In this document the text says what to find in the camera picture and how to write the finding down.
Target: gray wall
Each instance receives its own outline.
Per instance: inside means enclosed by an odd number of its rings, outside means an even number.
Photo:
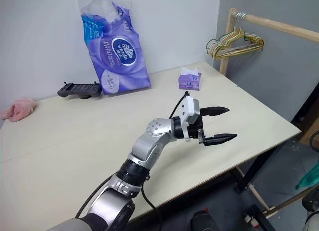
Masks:
[[[217,37],[225,33],[231,8],[319,32],[318,1],[220,0]],[[319,82],[319,44],[246,21],[239,25],[247,33],[264,38],[265,48],[230,58],[227,76],[285,119],[292,120]],[[219,61],[214,62],[217,70],[219,65]]]

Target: white table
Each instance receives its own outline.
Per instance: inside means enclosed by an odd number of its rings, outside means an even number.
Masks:
[[[191,91],[200,107],[230,108],[205,117],[207,136],[237,133],[218,146],[178,140],[164,149],[145,183],[159,205],[296,135],[299,130],[209,66],[202,89]],[[180,68],[150,75],[152,88],[81,100],[53,97],[35,112],[0,130],[0,224],[5,231],[43,231],[73,217],[88,195],[125,161],[154,118],[166,118],[185,92]],[[139,194],[136,217],[151,208]]]

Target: vinda logo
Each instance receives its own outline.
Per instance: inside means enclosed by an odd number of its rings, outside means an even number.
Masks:
[[[122,38],[112,40],[112,49],[120,63],[126,66],[133,65],[136,60],[136,53],[133,46]]]

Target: white wall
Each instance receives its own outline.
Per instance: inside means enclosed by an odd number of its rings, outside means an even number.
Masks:
[[[219,0],[132,0],[149,73],[203,60],[216,37]],[[64,81],[97,80],[83,40],[77,0],[0,0],[1,93],[14,99],[56,95]]]

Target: purple tissue package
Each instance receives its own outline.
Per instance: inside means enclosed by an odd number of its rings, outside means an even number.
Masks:
[[[150,87],[127,0],[78,0],[89,50],[104,94]]]
[[[179,88],[183,90],[200,90],[201,73],[198,75],[181,75],[179,76]]]

